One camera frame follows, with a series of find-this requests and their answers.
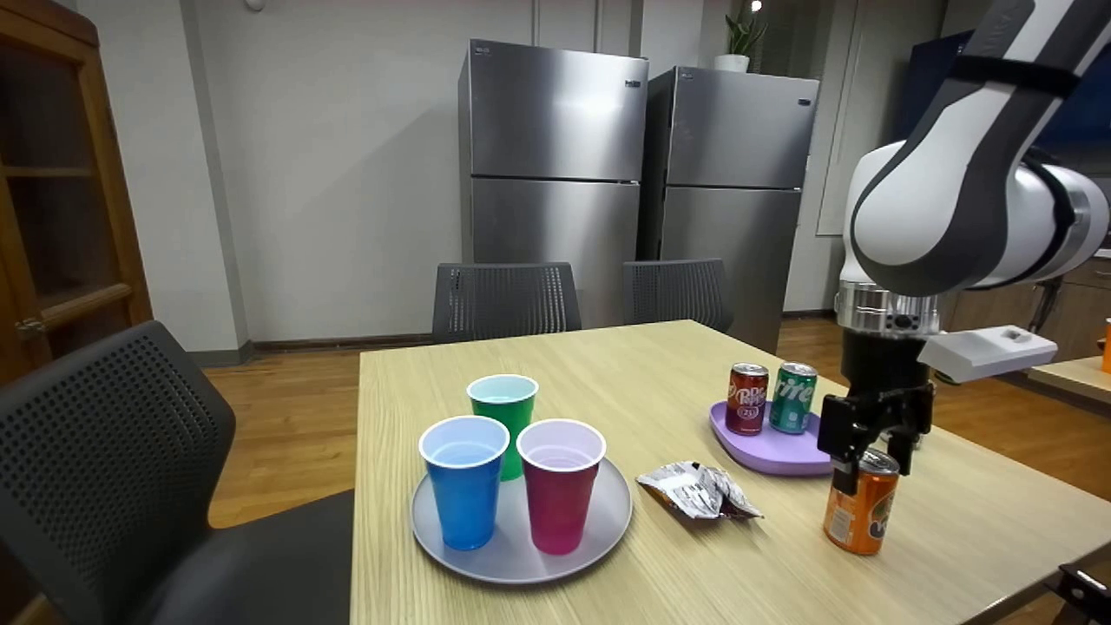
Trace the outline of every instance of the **green cup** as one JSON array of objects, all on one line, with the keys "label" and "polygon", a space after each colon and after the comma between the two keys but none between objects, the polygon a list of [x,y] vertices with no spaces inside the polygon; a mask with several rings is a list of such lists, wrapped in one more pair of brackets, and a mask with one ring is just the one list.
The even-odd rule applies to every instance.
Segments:
[{"label": "green cup", "polygon": [[493,415],[510,430],[510,446],[501,458],[501,479],[519,474],[516,434],[526,428],[537,391],[542,385],[526,373],[487,373],[466,385],[472,412]]}]

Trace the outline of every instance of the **pink cup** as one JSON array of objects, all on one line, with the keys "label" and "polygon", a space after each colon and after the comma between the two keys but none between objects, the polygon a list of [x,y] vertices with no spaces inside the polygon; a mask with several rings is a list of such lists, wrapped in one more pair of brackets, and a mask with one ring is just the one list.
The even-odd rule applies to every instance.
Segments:
[{"label": "pink cup", "polygon": [[585,528],[603,438],[578,420],[534,420],[519,430],[530,545],[549,554],[577,552]]}]

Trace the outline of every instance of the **purple plate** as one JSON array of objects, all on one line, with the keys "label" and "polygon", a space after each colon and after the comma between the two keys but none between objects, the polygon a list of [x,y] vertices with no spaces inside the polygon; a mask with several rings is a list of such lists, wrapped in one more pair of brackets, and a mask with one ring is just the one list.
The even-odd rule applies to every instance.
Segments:
[{"label": "purple plate", "polygon": [[762,424],[757,438],[739,438],[725,428],[725,401],[708,408],[708,428],[717,445],[747,468],[768,474],[829,474],[832,460],[818,450],[816,428],[818,420],[809,412],[804,434],[776,434]]}]

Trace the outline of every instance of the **black chair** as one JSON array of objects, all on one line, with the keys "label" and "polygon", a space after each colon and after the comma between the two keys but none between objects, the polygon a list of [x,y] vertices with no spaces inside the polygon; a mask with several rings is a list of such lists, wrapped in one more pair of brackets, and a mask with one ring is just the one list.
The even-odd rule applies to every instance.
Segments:
[{"label": "black chair", "polygon": [[209,528],[235,415],[159,325],[0,391],[0,542],[77,625],[348,621],[349,491]]},{"label": "black chair", "polygon": [[722,259],[623,259],[633,322],[697,319],[730,331]]},{"label": "black chair", "polygon": [[442,263],[434,322],[438,341],[578,331],[578,298],[570,263]]}]

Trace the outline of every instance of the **table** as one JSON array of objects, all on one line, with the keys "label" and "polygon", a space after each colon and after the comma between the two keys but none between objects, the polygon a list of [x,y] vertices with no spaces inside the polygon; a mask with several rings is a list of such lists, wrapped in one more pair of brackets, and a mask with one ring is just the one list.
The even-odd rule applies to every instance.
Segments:
[{"label": "table", "polygon": [[1040,385],[1054,385],[1093,401],[1111,401],[1111,372],[1105,372],[1105,357],[1052,360],[1032,369],[1027,373]]},{"label": "table", "polygon": [[[818,531],[827,479],[747,471],[711,438],[703,408],[735,360],[776,364],[697,322],[361,354],[349,621],[964,621],[1111,542],[1106,500],[934,430],[883,554],[839,552]],[[768,517],[692,531],[633,485],[633,531],[582,576],[519,589],[442,568],[409,533],[415,434],[468,412],[460,390],[487,372],[534,373],[537,415],[600,428],[629,483],[701,458]]]}]

